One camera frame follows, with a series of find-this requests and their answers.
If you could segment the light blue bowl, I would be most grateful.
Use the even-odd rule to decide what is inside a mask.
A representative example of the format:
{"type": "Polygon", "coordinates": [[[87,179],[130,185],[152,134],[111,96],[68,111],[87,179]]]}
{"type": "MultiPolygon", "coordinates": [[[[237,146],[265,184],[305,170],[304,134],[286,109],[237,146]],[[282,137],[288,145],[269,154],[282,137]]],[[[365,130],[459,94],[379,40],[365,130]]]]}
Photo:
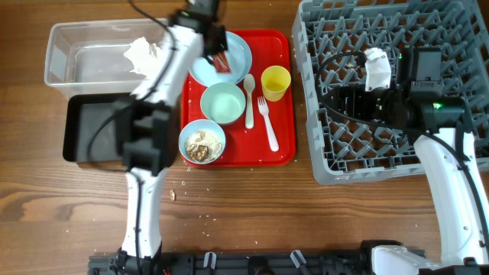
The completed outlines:
{"type": "Polygon", "coordinates": [[[222,141],[222,143],[224,144],[224,148],[222,150],[222,153],[215,160],[213,160],[212,162],[214,162],[217,159],[219,159],[221,157],[221,155],[223,154],[223,152],[224,152],[225,145],[226,145],[225,132],[223,131],[223,129],[218,124],[216,124],[214,121],[210,121],[210,120],[207,120],[207,119],[199,119],[199,120],[196,120],[196,121],[192,121],[187,126],[185,126],[183,128],[183,130],[180,132],[180,136],[179,136],[179,149],[180,149],[180,153],[183,155],[183,157],[188,162],[190,162],[192,164],[206,165],[206,164],[212,163],[212,162],[210,162],[210,163],[196,163],[196,162],[193,162],[193,161],[191,161],[191,159],[189,159],[189,157],[186,154],[186,148],[185,148],[186,139],[192,133],[194,133],[195,131],[204,130],[204,129],[207,129],[207,130],[210,130],[210,131],[214,131],[219,136],[219,138],[222,141]]]}

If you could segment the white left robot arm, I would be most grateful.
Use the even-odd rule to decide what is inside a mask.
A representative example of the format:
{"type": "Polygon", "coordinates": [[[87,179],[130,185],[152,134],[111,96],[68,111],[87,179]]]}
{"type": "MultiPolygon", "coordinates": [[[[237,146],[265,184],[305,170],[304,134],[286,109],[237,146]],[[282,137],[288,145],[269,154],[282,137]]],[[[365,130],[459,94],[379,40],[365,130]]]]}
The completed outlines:
{"type": "Polygon", "coordinates": [[[203,57],[227,49],[225,27],[218,23],[219,0],[188,1],[165,22],[163,66],[125,98],[114,101],[113,113],[101,123],[115,126],[115,147],[122,157],[128,184],[125,238],[105,267],[91,274],[162,274],[160,205],[164,178],[176,159],[179,115],[176,104],[189,68],[203,57]]]}

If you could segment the red snack wrapper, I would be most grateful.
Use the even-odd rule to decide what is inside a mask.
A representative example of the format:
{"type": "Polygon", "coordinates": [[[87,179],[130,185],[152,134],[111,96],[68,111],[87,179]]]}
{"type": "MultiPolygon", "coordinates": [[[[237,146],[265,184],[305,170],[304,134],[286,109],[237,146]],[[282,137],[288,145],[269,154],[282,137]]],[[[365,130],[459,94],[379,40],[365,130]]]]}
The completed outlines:
{"type": "Polygon", "coordinates": [[[212,56],[213,66],[217,73],[231,73],[230,63],[224,52],[212,56]]]}

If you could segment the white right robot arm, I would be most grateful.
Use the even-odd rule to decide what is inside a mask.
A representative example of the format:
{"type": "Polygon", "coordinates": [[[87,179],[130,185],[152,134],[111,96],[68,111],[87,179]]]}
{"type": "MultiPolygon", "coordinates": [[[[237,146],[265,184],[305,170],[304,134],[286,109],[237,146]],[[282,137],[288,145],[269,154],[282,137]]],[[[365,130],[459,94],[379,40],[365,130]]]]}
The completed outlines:
{"type": "Polygon", "coordinates": [[[467,102],[442,93],[442,53],[406,48],[391,66],[378,48],[352,53],[366,74],[356,86],[329,92],[314,79],[318,99],[335,121],[402,131],[425,170],[442,241],[434,263],[395,241],[362,244],[361,269],[371,274],[486,274],[488,199],[478,170],[467,102]]]}

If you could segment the white napkin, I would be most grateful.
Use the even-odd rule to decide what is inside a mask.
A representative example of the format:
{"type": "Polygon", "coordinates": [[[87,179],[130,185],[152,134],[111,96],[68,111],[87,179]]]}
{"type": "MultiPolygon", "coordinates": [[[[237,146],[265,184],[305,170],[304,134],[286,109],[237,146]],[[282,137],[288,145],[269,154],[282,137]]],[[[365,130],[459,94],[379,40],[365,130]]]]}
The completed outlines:
{"type": "Polygon", "coordinates": [[[133,65],[132,72],[153,79],[159,73],[162,65],[162,52],[157,44],[150,44],[145,37],[140,37],[129,45],[123,53],[133,65]]]}

